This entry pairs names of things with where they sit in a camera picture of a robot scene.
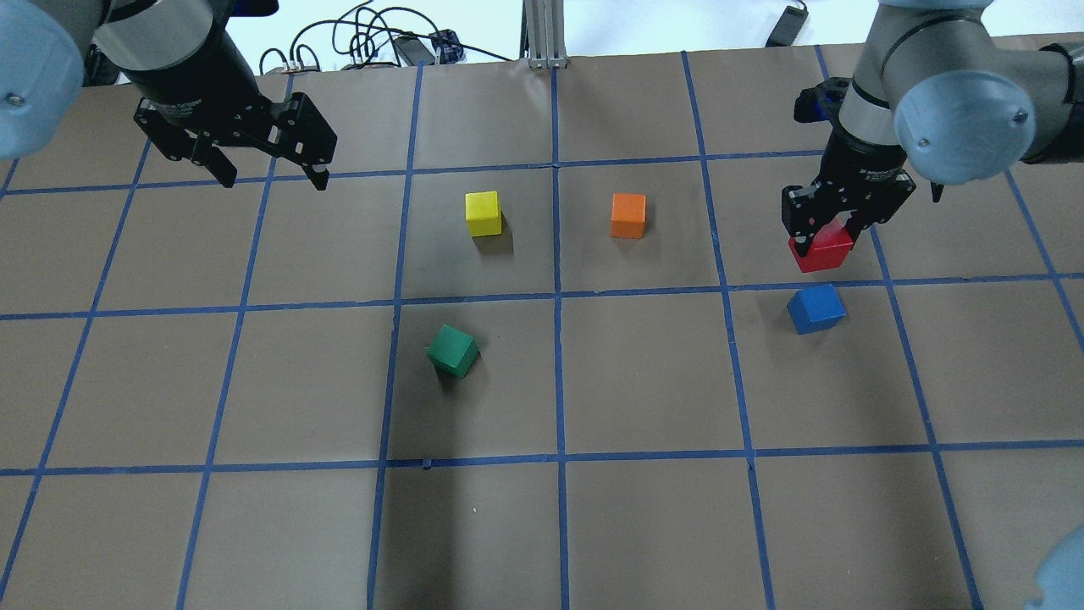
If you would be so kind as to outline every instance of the black cable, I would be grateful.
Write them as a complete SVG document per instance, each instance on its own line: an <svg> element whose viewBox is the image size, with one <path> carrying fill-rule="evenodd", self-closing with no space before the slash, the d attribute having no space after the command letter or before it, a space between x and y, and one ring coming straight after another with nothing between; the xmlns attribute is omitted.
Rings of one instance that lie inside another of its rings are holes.
<svg viewBox="0 0 1084 610"><path fill-rule="evenodd" d="M425 16L424 14L420 13L418 11L415 11L414 9L408 9L406 7L388 7L387 9L382 9L382 10L380 10L379 12L377 12L376 14L377 14L378 16L382 16L382 17L383 17L384 13L390 13L390 12L392 12L392 11L402 11L402 12L405 12L405 13L411 13L411 14L414 14L414 15L417 15L417 16L422 17L423 20L425 20L425 21L426 21L426 23L428 23L428 24L429 24L429 27L431 27L431 28L433 28L433 33L434 33L434 34L437 34L438 31L440 31L440 28L439 28L439 27L437 27L437 24L433 23L433 20L430 20L429 17L427 17L427 16ZM370 25L373 25L373 23L375 23L375 21L376 21L376 17L374 16L374 17L373 17L373 21L372 21L372 22L370 22Z"/></svg>
<svg viewBox="0 0 1084 610"><path fill-rule="evenodd" d="M358 18L359 18L359 15L361 14L361 10L362 10L363 8L365 8L365 5L366 5L366 4L372 4L372 3L373 3L373 0L365 0L365 1L364 1L364 2L362 2L361 4L357 4L357 5L354 5L353 8L351 8L351 9L349 10L349 11L347 11L347 12L343 13L343 14L341 14L341 15L339 16L339 18L340 18L340 20L345 20L345 18L347 18L348 16L350 16L350 13L354 13L354 16L353 16L353 20L354 20L354 21L358 21ZM337 47L337 46L335 44L335 41L336 41L336 40L338 40L338 26L339 26L339 25L340 25L340 24L335 24L335 27L333 27L333 28L332 28L332 49L333 49L333 50L334 50L334 51L335 51L336 53L338 53L338 54L340 54L340 55L346 55L346 54L348 54L348 53L347 53L347 52L344 52L344 51L339 51L338 47ZM360 24L356 24L356 26L354 26L354 35L357 35L357 33L358 33L358 31L360 31L360 30L361 30L361 28L360 28Z"/></svg>
<svg viewBox="0 0 1084 610"><path fill-rule="evenodd" d="M312 47L309 47L308 44L298 44L297 46L297 50L298 50L297 61L301 62L301 53L300 53L301 49L308 49L309 50L309 54L312 55L312 61L317 62L317 72L323 72L321 69L321 67L320 67L320 57L317 56L317 52L312 50Z"/></svg>
<svg viewBox="0 0 1084 610"><path fill-rule="evenodd" d="M272 47L267 51L263 51L263 54L260 55L260 76L263 76L263 60L268 59L268 55L270 55L271 53L279 53L279 56L282 57L282 65L286 65L286 53L283 53L279 49Z"/></svg>
<svg viewBox="0 0 1084 610"><path fill-rule="evenodd" d="M345 20L321 20L321 21L318 21L318 22L310 23L309 25L307 25L304 28L301 28L301 30L297 33L297 36L294 37L294 40L289 43L289 56L291 57L296 57L296 55L297 55L297 53L296 53L297 41L300 40L301 36L304 36L305 33L309 31L310 29L312 29L312 28L314 28L317 26L330 25L330 24L336 24L336 23L341 23L341 24L346 24L346 25L352 25L354 22L349 22L349 21L345 21ZM387 31L389 34L400 34L400 35L402 35L402 34L410 34L411 36L417 36L418 38L425 38L427 40L440 40L441 39L441 38L439 38L437 36L426 36L424 34L414 34L414 33L410 33L410 31L406 31L406 30L403 30L403 29L398 29L398 28L395 28L395 27L377 27L377 26L372 26L372 27L373 27L373 29L376 29L378 31ZM493 53L492 51L487 51L485 49L479 49L478 47L472 47L469 44L463 44L463 43L460 43L460 47L463 47L464 49L469 49L472 51L477 51L477 52L482 53L485 55L489 55L491 57L495 57L498 60L502 60L502 61L505 61L505 62L513 61L513 60L511 60L508 57L505 57L504 55L499 55L496 53Z"/></svg>
<svg viewBox="0 0 1084 610"><path fill-rule="evenodd" d="M377 12L377 11L374 11L372 9L367 9L367 11L370 13L373 13L373 18L370 20L369 25L365 27L365 37L366 37L365 39L370 43L372 43L373 48L372 48L372 51L370 51L369 47L366 46L366 48L365 48L365 51L366 51L366 57L365 59L366 59L366 61L373 59L373 56L376 55L377 49L379 49L379 47L376 46L376 41L373 39L373 24L376 23L376 20L380 20L380 23L384 25L384 27L385 28L388 27L388 22L384 18L384 14L383 14L384 11ZM361 31L360 17L361 17L361 12L359 11L358 14L356 15L356 18L354 18L354 21L359 22L358 23L358 30L359 31ZM388 42L393 42L393 40L391 38L391 31L389 30L387 34L388 34ZM399 60L399 55L398 54L396 55L396 65L398 65L400 67L403 65L402 61Z"/></svg>

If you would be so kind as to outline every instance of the green cube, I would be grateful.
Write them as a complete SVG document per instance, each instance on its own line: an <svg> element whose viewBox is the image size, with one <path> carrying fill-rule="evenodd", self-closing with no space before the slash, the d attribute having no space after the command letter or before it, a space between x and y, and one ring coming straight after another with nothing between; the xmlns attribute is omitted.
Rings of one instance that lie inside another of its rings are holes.
<svg viewBox="0 0 1084 610"><path fill-rule="evenodd" d="M433 346L425 349L425 355L438 369L463 379L478 358L478 345L469 335L444 325Z"/></svg>

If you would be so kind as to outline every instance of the grid square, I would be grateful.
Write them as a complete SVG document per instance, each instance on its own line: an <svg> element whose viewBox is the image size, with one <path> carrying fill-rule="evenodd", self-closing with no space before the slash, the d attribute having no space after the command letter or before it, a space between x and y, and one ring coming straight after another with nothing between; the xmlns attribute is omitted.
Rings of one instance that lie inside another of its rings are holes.
<svg viewBox="0 0 1084 610"><path fill-rule="evenodd" d="M338 135L334 173L406 168L410 117L414 107L413 69L359 69L299 74L294 91L304 91ZM280 163L279 176L302 173Z"/></svg>
<svg viewBox="0 0 1084 610"><path fill-rule="evenodd" d="M780 610L971 606L929 455L762 458L757 470Z"/></svg>
<svg viewBox="0 0 1084 610"><path fill-rule="evenodd" d="M1012 166L1012 177L1055 269L1062 273L1084 272L1084 248L1080 246L1076 230L1084 223L1079 197L1084 190L1084 176L1080 166L1017 164Z"/></svg>
<svg viewBox="0 0 1084 610"><path fill-rule="evenodd" d="M527 60L426 66L414 167L549 163L551 105L550 70Z"/></svg>
<svg viewBox="0 0 1084 610"><path fill-rule="evenodd" d="M738 459L570 464L571 606L763 608L746 468Z"/></svg>
<svg viewBox="0 0 1084 610"><path fill-rule="evenodd" d="M500 235L472 238L466 193L496 191ZM415 176L405 297L553 291L553 176L549 169Z"/></svg>
<svg viewBox="0 0 1084 610"><path fill-rule="evenodd" d="M560 607L557 468L392 469L376 608Z"/></svg>
<svg viewBox="0 0 1084 610"><path fill-rule="evenodd" d="M11 187L130 184L146 143L132 119L142 96L134 85L80 90L49 144L18 161Z"/></svg>
<svg viewBox="0 0 1084 610"><path fill-rule="evenodd" d="M0 555L8 559L11 543L23 519L23 508L30 493L33 477L0 477Z"/></svg>
<svg viewBox="0 0 1084 610"><path fill-rule="evenodd" d="M719 285L697 163L575 167L559 178L563 289ZM643 238L610 237L615 192L647 195Z"/></svg>
<svg viewBox="0 0 1084 610"><path fill-rule="evenodd" d="M576 57L557 73L557 96L562 160L698 152L676 53Z"/></svg>
<svg viewBox="0 0 1084 610"><path fill-rule="evenodd" d="M943 454L975 581L986 608L1042 597L1034 574L1084 523L1084 451Z"/></svg>
<svg viewBox="0 0 1084 610"><path fill-rule="evenodd" d="M281 74L259 76L256 85L263 96L272 102L281 102L286 95L287 77ZM223 147L222 152L237 168L237 178L262 178L268 174L268 167L271 157L267 153L256 148ZM287 160L280 160L280 165L293 165ZM196 167L188 159L169 160L158 148L151 146L146 153L146 163L143 164L143 173L140 182L147 184L153 182L175 182L183 180L214 180L215 177L207 171L206 167Z"/></svg>
<svg viewBox="0 0 1084 610"><path fill-rule="evenodd" d="M0 323L0 468L38 466L85 324Z"/></svg>
<svg viewBox="0 0 1084 610"><path fill-rule="evenodd" d="M275 182L249 302L391 298L402 200L400 177Z"/></svg>
<svg viewBox="0 0 1084 610"><path fill-rule="evenodd" d="M127 196L125 191L5 196L0 312L89 310Z"/></svg>
<svg viewBox="0 0 1084 610"><path fill-rule="evenodd" d="M939 441L1084 437L1084 354L1051 283L896 293Z"/></svg>
<svg viewBox="0 0 1084 610"><path fill-rule="evenodd" d="M47 477L4 608L172 608L198 490L198 475Z"/></svg>
<svg viewBox="0 0 1084 610"><path fill-rule="evenodd" d="M475 338L465 379L425 355L441 325ZM399 325L391 458L553 453L557 444L553 302L411 304Z"/></svg>
<svg viewBox="0 0 1084 610"><path fill-rule="evenodd" d="M883 287L839 290L848 315L799 336L791 290L731 295L749 424L758 447L926 443Z"/></svg>
<svg viewBox="0 0 1084 610"><path fill-rule="evenodd" d="M379 457L391 313L246 315L216 462Z"/></svg>
<svg viewBox="0 0 1084 610"><path fill-rule="evenodd" d="M102 309L236 304L262 190L215 184L137 191Z"/></svg>
<svg viewBox="0 0 1084 610"><path fill-rule="evenodd" d="M569 452L741 447L718 293L566 298L562 308Z"/></svg>
<svg viewBox="0 0 1084 610"><path fill-rule="evenodd" d="M375 470L214 475L184 607L363 605L375 492Z"/></svg>
<svg viewBox="0 0 1084 610"><path fill-rule="evenodd" d="M234 320L94 321L49 466L203 464Z"/></svg>
<svg viewBox="0 0 1084 610"><path fill-rule="evenodd" d="M941 203L933 203L930 183L909 165L907 169L918 190L888 224L877 229L893 276L1046 272L1004 176L949 186Z"/></svg>
<svg viewBox="0 0 1084 610"><path fill-rule="evenodd" d="M820 167L820 156L743 158L709 164L719 243L726 265L726 281L732 285L882 277L868 235L859 237L838 269L803 273L798 268L787 246L787 229L779 219L782 190L787 184L808 184Z"/></svg>
<svg viewBox="0 0 1084 610"><path fill-rule="evenodd" d="M827 121L793 119L798 94L824 80L813 47L700 51L688 63L709 154L824 148Z"/></svg>

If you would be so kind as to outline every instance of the metal post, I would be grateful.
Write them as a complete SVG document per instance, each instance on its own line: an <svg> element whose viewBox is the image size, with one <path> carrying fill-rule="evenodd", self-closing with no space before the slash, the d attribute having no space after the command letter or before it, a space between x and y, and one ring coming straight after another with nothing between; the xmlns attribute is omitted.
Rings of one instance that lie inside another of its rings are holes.
<svg viewBox="0 0 1084 610"><path fill-rule="evenodd" d="M524 51L532 68L565 67L565 0L524 0Z"/></svg>

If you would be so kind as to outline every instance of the blue tape line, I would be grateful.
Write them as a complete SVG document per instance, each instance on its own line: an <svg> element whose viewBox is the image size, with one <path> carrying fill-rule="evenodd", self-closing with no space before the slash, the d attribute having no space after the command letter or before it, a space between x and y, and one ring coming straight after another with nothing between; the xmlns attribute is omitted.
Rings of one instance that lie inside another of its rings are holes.
<svg viewBox="0 0 1084 610"><path fill-rule="evenodd" d="M11 166L8 167L8 174L4 176L3 184L0 184L0 199L3 199L3 195L8 194L8 189L11 186L11 180L15 177L15 168L18 167L18 159L11 161Z"/></svg>
<svg viewBox="0 0 1084 610"><path fill-rule="evenodd" d="M563 298L594 298L599 296L650 296L658 294L714 294L720 290L718 285L688 285L675 287L648 287L648 288L615 288L615 289L577 289L563 291Z"/></svg>
<svg viewBox="0 0 1084 610"><path fill-rule="evenodd" d="M388 350L388 379L384 388L384 417L380 424L380 460L387 460L388 442L391 433L391 402L395 397L396 360L399 352L399 323L402 315L403 264L406 258L406 224L410 220L411 183L414 179L414 150L417 143L417 115L422 100L422 70L417 66L414 76L414 102L410 116L410 141L406 147L406 171L403 174L403 206L399 219L399 249L396 259L395 313L391 317L391 346ZM384 488L387 469L376 472L376 494L373 501L373 532L369 545L369 592L366 608L372 610L376 602L376 568L379 560L380 524L384 518Z"/></svg>
<svg viewBox="0 0 1084 610"><path fill-rule="evenodd" d="M9 195L40 195L53 193L86 193L95 191L127 191L131 184L92 184L88 186L51 186L48 189L12 189Z"/></svg>
<svg viewBox="0 0 1084 610"><path fill-rule="evenodd" d="M679 450L672 452L601 452L569 454L565 462L653 462L668 459L745 458L745 450Z"/></svg>
<svg viewBox="0 0 1084 610"><path fill-rule="evenodd" d="M945 475L944 463L941 459L941 452L938 445L938 438L933 431L933 423L930 419L930 411L926 404L926 393L922 390L922 382L918 377L918 366L915 364L915 355L911 348L911 339L907 336L907 328L903 322L903 313L900 310L900 301L895 294L895 283L889 272L888 260L885 257L885 249L881 247L880 236L877 234L877 226L869 229L869 235L874 243L874 250L877 252L877 261L885 275L885 287L888 291L889 303L892 307L892 317L895 319L896 332L900 335L900 343L903 347L903 355L907 361L907 371L911 374L911 384L915 390L915 400L918 402L918 411L922 418L922 426L926 429L926 440L930 444L933 456L933 468L937 471L938 483L941 486L941 495L945 503L945 512L949 517L949 527L952 530L953 541L956 543L956 553L959 555L960 567L964 570L964 581L967 583L967 590L971 597L971 607L981 610L982 598L979 596L979 587L975 582L975 573L971 570L971 560L967 553L967 545L964 543L964 534L959 528L959 518L956 515L956 504L952 497L952 490L949 488L949 478Z"/></svg>
<svg viewBox="0 0 1084 610"><path fill-rule="evenodd" d="M1081 332L1081 325L1076 320L1076 314L1073 312L1073 304L1069 300L1066 286L1062 285L1061 278L1058 276L1058 271L1054 268L1054 259L1050 258L1050 251L1046 248L1046 244L1043 243L1043 236L1038 232L1038 225L1035 224L1035 218L1032 217L1031 210L1028 209L1028 202L1024 200L1020 185L1017 184L1016 178L1012 177L1012 171L1006 169L1005 178L1009 182L1009 187L1012 189L1012 196L1016 197L1017 205L1020 206L1020 212L1023 213L1024 221L1028 222L1028 230L1031 231L1031 236L1035 239L1038 254L1043 257L1043 263L1046 264L1046 270L1049 273L1047 278L1054 282L1054 287L1058 290L1058 298L1061 299L1061 307L1066 310L1069 326L1073 329L1073 335L1076 336L1076 345L1080 347L1081 352L1084 352L1084 333Z"/></svg>
<svg viewBox="0 0 1084 610"><path fill-rule="evenodd" d="M294 90L294 75L286 80L286 95ZM196 507L192 516L192 529L189 532L189 543L184 550L184 563L181 568L181 581L177 590L177 610L184 609L189 594L189 579L192 575L192 562L195 559L196 543L199 538L199 525L203 522L204 506L207 503L207 488L210 484L215 454L218 451L218 438L222 431L222 416L230 395L230 384L233 381L233 368L237 361L237 348L241 345L241 334L245 325L245 312L248 304L248 294L253 285L253 272L256 268L256 255L259 251L260 234L263 231L263 218L267 213L268 198L271 195L271 184L274 183L274 169L278 158L272 157L268 164L268 172L263 178L263 191L260 193L260 206L256 213L256 225L253 228L253 241L248 248L248 262L245 265L245 280L241 288L241 302L237 308L237 320L233 327L233 338L230 341L230 353L225 360L225 372L222 376L222 389L219 392L218 406L215 411L215 423L211 425L210 441L207 443L207 457L204 460L203 477L199 479L199 492L196 495Z"/></svg>
<svg viewBox="0 0 1084 610"><path fill-rule="evenodd" d="M816 53L816 63L821 66L821 76L824 77L825 80L831 78L828 75L828 64L824 61L824 49L822 49L820 44L814 44L813 52Z"/></svg>
<svg viewBox="0 0 1084 610"><path fill-rule="evenodd" d="M426 173L473 173L478 171L519 171L522 169L547 169L553 167L551 163L509 163L504 165L469 165L465 167L430 167L427 169L415 169L415 174Z"/></svg>
<svg viewBox="0 0 1084 610"><path fill-rule="evenodd" d="M102 475L177 475L203 472L203 465L165 464L159 466L75 466L47 468L47 477L85 477Z"/></svg>
<svg viewBox="0 0 1084 610"><path fill-rule="evenodd" d="M1070 450L1084 447L1084 439L1051 439L1047 441L988 441L979 443L944 443L943 452L996 452L1021 450Z"/></svg>
<svg viewBox="0 0 1084 610"><path fill-rule="evenodd" d="M237 178L234 180L234 184L262 184L267 181L266 177L260 178ZM219 185L218 180L176 180L171 182L147 182L146 184L140 184L139 189L173 189L179 186L217 186Z"/></svg>
<svg viewBox="0 0 1084 610"><path fill-rule="evenodd" d="M327 300L311 302L268 302L266 304L249 304L249 312L292 312L297 310L354 310L360 308L387 308L395 304L395 299L377 298L375 300Z"/></svg>
<svg viewBox="0 0 1084 610"><path fill-rule="evenodd" d="M757 457L865 456L886 454L920 454L929 445L861 445L855 447L778 447L757 450Z"/></svg>
<svg viewBox="0 0 1084 610"><path fill-rule="evenodd" d="M759 449L757 457L817 457L921 454L933 452L975 453L1084 449L1084 439L1048 439L1037 441L979 441L970 443L939 443L920 445L856 445L825 447ZM678 450L667 452L596 452L582 454L524 454L511 456L481 456L466 458L436 458L434 468L469 468L507 466L517 464L570 464L594 462L653 462L675 459L745 459L741 450ZM376 468L423 468L425 459L361 459L331 462L285 462L251 464L215 464L212 472L296 472L306 470L369 470ZM101 475L170 475L203 472L204 465L138 465L138 466L81 466L46 468L42 477L81 477ZM2 477L33 477L34 468L0 469Z"/></svg>
<svg viewBox="0 0 1084 610"><path fill-rule="evenodd" d="M750 291L750 290L764 290L764 289L802 289L805 287L813 287L816 285L824 285L830 283L836 287L869 287L869 286L882 286L885 282L882 280L838 280L838 281L809 281L809 282L775 282L775 283L750 283L750 284L737 284L730 286L731 291Z"/></svg>
<svg viewBox="0 0 1084 610"><path fill-rule="evenodd" d="M519 294L476 294L469 296L421 296L403 298L405 307L412 304L447 304L449 302L494 302L502 300L549 300L553 294L549 291L526 291Z"/></svg>
<svg viewBox="0 0 1084 610"><path fill-rule="evenodd" d="M377 459L351 459L343 462L283 462L271 464L216 464L214 472L298 472L307 470L366 470L379 468Z"/></svg>
<svg viewBox="0 0 1084 610"><path fill-rule="evenodd" d="M708 160L733 160L740 158L780 158L788 156L821 156L824 154L823 148L812 150L812 151L769 151L769 152L756 152L756 153L715 153L706 154L704 158Z"/></svg>
<svg viewBox="0 0 1084 610"><path fill-rule="evenodd" d="M87 348L87 338L90 337L90 328L94 323L94 313L98 311L99 303L102 301L102 293L105 290L105 280L109 276L109 269L113 267L113 259L117 254L117 244L120 243L120 233L125 229L125 222L128 219L128 211L131 209L132 198L136 195L136 185L139 184L140 176L143 173L143 166L146 164L146 154L150 150L151 141L146 140L143 143L143 152L140 154L139 164L136 166L136 174L132 177L132 181L128 184L128 196L125 197L125 205L120 210L120 218L117 219L117 228L113 232L113 241L109 243L109 251L105 256L105 263L102 265L102 274L98 278L98 287L94 288L94 298L90 304L87 323L82 326L82 335L79 336L79 343L76 347L75 356L72 359L72 366L68 368L67 378L64 380L64 390L61 392L61 400L56 405L56 414L53 416L52 426L49 428L49 436L46 438L46 446L41 451L41 457L38 459L38 467L34 475L34 481L30 483L30 492L27 495L26 504L23 506L23 515L18 520L18 529L15 531L15 537L11 543L11 550L8 553L8 560L4 562L3 575L0 576L0 602L3 601L4 593L8 590L8 583L11 580L11 571L15 564L15 557L18 555L18 548L23 543L23 536L26 534L26 525L30 520L30 511L34 510L34 503L38 496L38 488L41 485L41 478L44 475L46 464L48 464L49 456L53 451L53 443L56 441L56 432L60 430L61 420L64 418L64 412L67 408L68 398L72 395L72 386L75 384L75 376L79 371L79 363L82 361L82 352Z"/></svg>
<svg viewBox="0 0 1084 610"><path fill-rule="evenodd" d="M231 304L212 304L205 308L160 308L155 310L111 310L108 312L95 312L98 319L131 319L142 316L191 316L198 314L236 314L241 309Z"/></svg>
<svg viewBox="0 0 1084 610"><path fill-rule="evenodd" d="M89 312L53 312L48 314L3 314L0 323L17 321L63 321L66 319L87 319Z"/></svg>
<svg viewBox="0 0 1084 610"><path fill-rule="evenodd" d="M405 176L405 169L376 169L371 171L340 171L338 173L332 173L331 177L335 179L341 178L380 178L388 176ZM299 174L297 177L299 180L307 179L305 174Z"/></svg>
<svg viewBox="0 0 1084 610"><path fill-rule="evenodd" d="M556 399L557 455L565 455L565 360L562 347L562 312L564 311L564 291L560 281L560 119L559 98L557 93L557 68L550 68L550 129L551 159L553 160L553 358L554 358L554 397ZM557 466L557 535L559 542L560 561L560 608L568 610L571 606L568 576L568 476L565 463Z"/></svg>
<svg viewBox="0 0 1084 610"><path fill-rule="evenodd" d="M612 166L612 165L644 165L644 164L658 164L658 163L689 163L698 161L701 158L707 158L708 160L728 160L728 159L741 159L741 158L776 158L776 157L789 157L789 156L820 156L824 154L823 150L804 150L804 151L762 151L762 152L749 152L749 153L720 153L720 154L707 154L707 155L679 155L679 156L657 156L657 157L636 157L636 158L604 158L604 159L585 159L585 160L552 160L550 163L515 163L515 164L502 164L502 165L476 165L476 166L464 166L464 167L430 167L430 168L411 168L411 173L413 174L434 174L434 173L464 173L464 172L477 172L477 171L517 171L524 169L549 169L549 168L563 168L563 167L601 167L601 166ZM14 165L12 169L9 170L9 178L14 173ZM351 179L351 178L376 178L385 176L405 176L405 169L377 169L371 171L341 171L337 173L332 173L331 179ZM274 182L296 182L300 180L307 180L305 174L283 174L274 176L271 178ZM256 184L262 183L267 178L237 178L237 184ZM137 185L137 189L171 189L171 187L182 187L182 186L211 186L217 185L216 180L176 180L166 182L146 182ZM77 192L92 192L92 191L122 191L128 189L128 184L90 184L82 186L52 186L42 189L15 189L4 191L3 194L8 195L31 195L31 194L52 194L52 193L77 193Z"/></svg>
<svg viewBox="0 0 1084 610"><path fill-rule="evenodd" d="M1019 275L977 275L973 277L915 277L907 280L893 278L895 285L944 285L960 283L1004 283L1004 282L1037 282L1048 281L1049 275L1042 273L1024 273Z"/></svg>
<svg viewBox="0 0 1084 610"><path fill-rule="evenodd" d="M1059 278L1081 280L1084 273L1058 273ZM1050 275L1046 273L1027 273L1019 275L979 275L973 277L909 277L893 278L895 285L951 285L967 283L1008 283L1008 282L1033 282L1049 281ZM775 282L775 283L751 283L734 284L727 286L730 291L754 291L773 289L802 289L816 285L831 283L838 288L883 286L885 280L837 280L808 281L808 282ZM607 296L654 296L662 294L704 294L715 293L722 289L718 285L687 285L669 287L630 287L612 289L578 289L563 290L562 298L594 298ZM550 300L554 294L550 291L526 291L508 294L473 294L465 296L421 296L413 298L402 298L404 308L415 307L415 304L444 304L450 302L490 302L490 301L516 301L516 300ZM313 300L305 302L266 302L260 304L246 304L246 312L284 312L294 310L349 310L359 308L387 308L395 304L393 298L377 298L373 300ZM198 308L159 308L147 310L102 310L94 313L95 319L119 319L138 316L183 316L196 314L234 314L240 308L234 304L209 304L209 307ZM54 321L65 319L87 319L89 312L44 312L29 314L0 314L0 323L17 321Z"/></svg>
<svg viewBox="0 0 1084 610"><path fill-rule="evenodd" d="M767 538L764 534L764 516L760 506L760 484L757 481L757 453L752 442L752 431L749 426L749 411L746 404L745 382L741 378L741 361L738 355L737 338L734 332L734 316L731 308L730 284L726 281L726 268L723 264L723 252L719 241L719 224L715 221L715 204L712 196L711 174L708 171L708 157L704 141L704 126L700 122L700 107L696 99L696 87L693 82L693 70L688 63L688 53L681 52L682 67L685 70L685 83L688 87L688 100L693 108L693 122L696 127L696 143L700 153L700 173L704 178L704 195L708 208L708 226L711 230L711 246L715 256L715 270L719 273L720 294L723 297L723 320L726 324L726 342L731 353L731 368L734 374L734 390L737 395L738 416L741 421L741 444L749 465L749 497L752 504L753 528L757 533L757 553L760 557L760 572L764 584L764 602L767 610L775 610L775 593L772 586L771 562L767 557Z"/></svg>

